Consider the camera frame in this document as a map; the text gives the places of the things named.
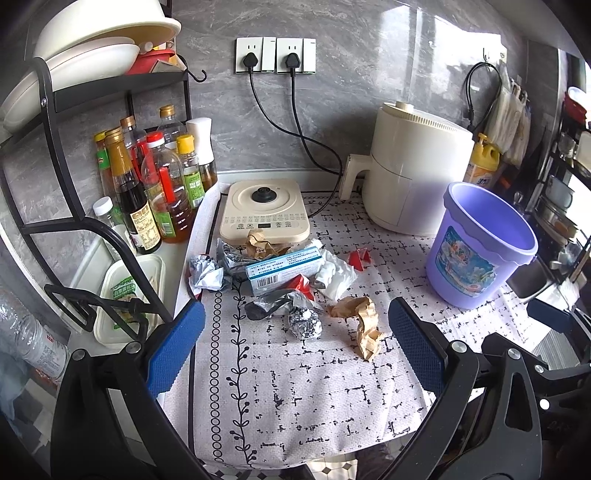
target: yellow bottle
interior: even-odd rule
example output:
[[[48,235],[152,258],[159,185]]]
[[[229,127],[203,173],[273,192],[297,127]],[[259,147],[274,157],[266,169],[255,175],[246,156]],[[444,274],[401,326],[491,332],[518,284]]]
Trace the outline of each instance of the yellow bottle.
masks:
[[[478,134],[480,140],[474,143],[470,163],[464,175],[464,181],[487,188],[492,176],[499,168],[500,153],[492,145],[486,144],[485,134]]]

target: air fryer handle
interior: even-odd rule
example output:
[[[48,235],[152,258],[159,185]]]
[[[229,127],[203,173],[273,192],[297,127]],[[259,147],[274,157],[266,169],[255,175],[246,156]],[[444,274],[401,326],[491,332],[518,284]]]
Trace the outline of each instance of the air fryer handle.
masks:
[[[339,198],[341,200],[349,200],[351,198],[351,191],[357,175],[371,168],[372,158],[367,155],[349,155],[347,165],[345,166],[345,174],[340,182]]]

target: purple bucket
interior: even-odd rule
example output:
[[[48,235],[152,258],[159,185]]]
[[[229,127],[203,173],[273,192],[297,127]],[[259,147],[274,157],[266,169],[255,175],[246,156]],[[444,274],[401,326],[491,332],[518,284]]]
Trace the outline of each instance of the purple bucket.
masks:
[[[487,301],[538,251],[523,217],[494,193],[450,183],[446,213],[427,257],[427,278],[446,302],[474,309]]]

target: plastic wrapper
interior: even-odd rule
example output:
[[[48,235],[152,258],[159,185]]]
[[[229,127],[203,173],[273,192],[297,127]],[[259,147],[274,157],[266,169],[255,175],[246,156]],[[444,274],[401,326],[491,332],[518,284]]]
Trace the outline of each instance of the plastic wrapper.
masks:
[[[189,287],[195,297],[201,291],[218,291],[224,286],[224,269],[217,266],[217,262],[208,255],[193,255],[189,258]]]

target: gray marble wall tile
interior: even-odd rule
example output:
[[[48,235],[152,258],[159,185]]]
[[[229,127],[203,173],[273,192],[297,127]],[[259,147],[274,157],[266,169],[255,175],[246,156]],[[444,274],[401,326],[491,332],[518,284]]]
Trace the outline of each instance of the gray marble wall tile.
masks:
[[[31,22],[27,52],[55,11],[71,0],[48,2]],[[509,73],[525,77],[527,42],[485,0],[174,0],[183,25],[177,47],[195,74],[193,116],[213,118],[212,144],[219,170],[308,168],[299,140],[275,131],[256,107],[247,75],[234,74],[235,39],[240,36],[317,38],[317,74],[296,78],[296,100],[305,133],[331,145],[343,158],[369,152],[376,111],[384,101],[404,100],[459,122],[465,116],[462,83],[482,59],[483,47],[501,42],[509,52]],[[269,115],[295,129],[290,78],[259,74],[256,88]],[[496,88],[491,72],[474,77],[476,113],[482,114]],[[6,91],[0,81],[0,93]],[[184,119],[180,85],[134,98],[140,126],[158,124],[158,107],[174,103]],[[117,124],[124,103],[109,104],[60,124],[68,164],[86,211],[100,195],[92,134]],[[335,166],[313,147],[319,162]],[[27,221],[67,215],[39,132],[30,135],[7,164],[11,188]],[[0,202],[0,220],[34,276],[45,282]],[[90,233],[43,235],[38,240],[59,278],[69,283],[93,239]]]

